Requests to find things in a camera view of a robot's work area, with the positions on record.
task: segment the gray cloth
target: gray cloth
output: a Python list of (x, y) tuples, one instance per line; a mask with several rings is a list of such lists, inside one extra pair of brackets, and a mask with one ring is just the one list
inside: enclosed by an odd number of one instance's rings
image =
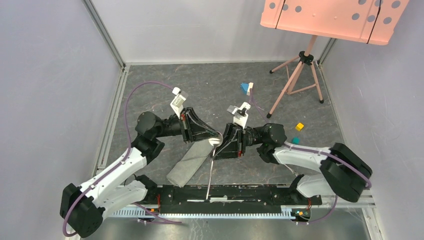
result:
[(184, 187), (208, 158), (212, 149), (213, 147), (207, 139), (195, 142), (181, 161), (166, 175), (168, 181), (174, 186)]

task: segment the blue triangle block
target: blue triangle block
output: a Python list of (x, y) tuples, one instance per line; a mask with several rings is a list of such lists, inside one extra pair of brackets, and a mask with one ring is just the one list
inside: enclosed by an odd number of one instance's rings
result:
[(249, 84), (248, 83), (242, 83), (240, 85), (241, 90), (244, 94), (248, 94)]

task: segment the white wall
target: white wall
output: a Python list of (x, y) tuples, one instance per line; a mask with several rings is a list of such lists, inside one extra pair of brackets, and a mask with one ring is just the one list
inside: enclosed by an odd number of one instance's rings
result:
[(387, 46), (339, 40), (324, 75), (347, 144), (374, 171), (388, 240), (424, 236), (424, 1), (409, 1)]
[[(310, 36), (260, 25), (265, 0), (93, 0), (127, 63), (288, 60)], [(319, 37), (318, 59), (328, 38)]]
[(0, 239), (60, 240), (93, 171), (120, 68), (81, 0), (0, 3)]

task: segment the yellow block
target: yellow block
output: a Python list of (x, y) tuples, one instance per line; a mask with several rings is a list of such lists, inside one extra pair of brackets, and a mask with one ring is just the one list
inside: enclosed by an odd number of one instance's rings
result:
[(304, 128), (304, 126), (305, 126), (305, 125), (303, 125), (301, 122), (299, 122), (299, 123), (296, 125), (296, 130), (300, 132), (300, 130), (302, 130), (302, 129)]

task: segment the hole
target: hole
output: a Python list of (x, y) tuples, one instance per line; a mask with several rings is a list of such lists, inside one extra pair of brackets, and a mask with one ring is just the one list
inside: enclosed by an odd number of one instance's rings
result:
[(372, 23), (372, 22), (374, 22), (374, 20), (376, 19), (376, 16), (374, 16), (374, 15), (371, 15), (371, 16), (369, 16), (366, 20), (369, 22), (369, 23)]
[(376, 6), (376, 7), (378, 7), (378, 6), (380, 6), (380, 0), (375, 0), (375, 2), (374, 2), (374, 5)]
[(397, 9), (400, 5), (401, 5), (401, 1), (394, 1), (394, 2), (391, 4), (391, 7), (392, 7), (393, 9)]
[(355, 13), (352, 15), (352, 20), (358, 20), (359, 19), (359, 13)]
[(391, 17), (386, 17), (384, 20), (383, 20), (383, 23), (384, 24), (389, 24), (389, 23), (391, 23), (392, 22), (392, 18)]

